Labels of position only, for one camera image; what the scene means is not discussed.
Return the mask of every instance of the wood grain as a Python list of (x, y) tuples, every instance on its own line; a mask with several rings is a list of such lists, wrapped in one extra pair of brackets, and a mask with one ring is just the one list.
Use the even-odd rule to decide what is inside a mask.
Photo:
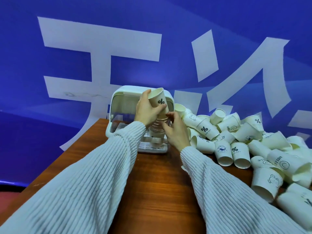
[[(106, 119), (98, 120), (41, 173), (0, 214), (0, 225), (58, 173), (103, 144), (107, 140), (107, 124)], [(179, 153), (174, 148), (166, 155), (139, 153), (109, 233), (206, 233), (191, 180), (181, 165)], [(252, 169), (242, 170), (235, 166), (224, 169), (251, 185)]]

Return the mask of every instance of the ribbed fabric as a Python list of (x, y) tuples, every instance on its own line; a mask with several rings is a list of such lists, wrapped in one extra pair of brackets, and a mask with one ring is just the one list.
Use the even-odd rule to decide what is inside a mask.
[[(107, 233), (145, 126), (132, 122), (22, 205), (0, 234)], [(306, 233), (247, 185), (192, 147), (181, 153), (209, 234)]]
[(209, 234), (307, 233), (238, 178), (193, 147), (181, 152)]

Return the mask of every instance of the knit sweater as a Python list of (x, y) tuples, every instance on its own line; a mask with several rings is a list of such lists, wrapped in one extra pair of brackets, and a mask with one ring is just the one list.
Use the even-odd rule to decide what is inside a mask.
[[(141, 122), (115, 132), (33, 195), (0, 227), (0, 233), (107, 233), (144, 133)], [(186, 147), (181, 159), (207, 233), (306, 233), (196, 149)]]

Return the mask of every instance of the person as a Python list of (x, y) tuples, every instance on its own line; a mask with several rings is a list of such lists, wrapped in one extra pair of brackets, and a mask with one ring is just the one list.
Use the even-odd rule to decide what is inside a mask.
[[(149, 92), (142, 94), (134, 122), (59, 173), (0, 227), (0, 233), (107, 233), (140, 140), (166, 107), (162, 104), (152, 108)], [(191, 147), (186, 126), (177, 113), (167, 116), (173, 125), (163, 124), (163, 129), (191, 177), (207, 233), (306, 233), (238, 178)]]

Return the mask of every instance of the blue backdrop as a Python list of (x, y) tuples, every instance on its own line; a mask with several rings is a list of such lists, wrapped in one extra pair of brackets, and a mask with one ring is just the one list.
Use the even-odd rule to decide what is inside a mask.
[[(312, 0), (0, 0), (0, 183), (26, 186), (63, 152), (91, 103), (49, 98), (44, 75), (91, 81), (88, 52), (45, 47), (38, 17), (162, 34), (159, 62), (111, 57), (111, 84), (206, 93), (237, 70), (266, 37), (290, 40), (284, 77), (291, 102), (271, 117), (262, 71), (224, 104), (241, 118), (262, 112), (268, 132), (312, 111)], [(191, 42), (213, 31), (219, 70), (198, 82)], [(312, 144), (309, 138), (306, 143)]]

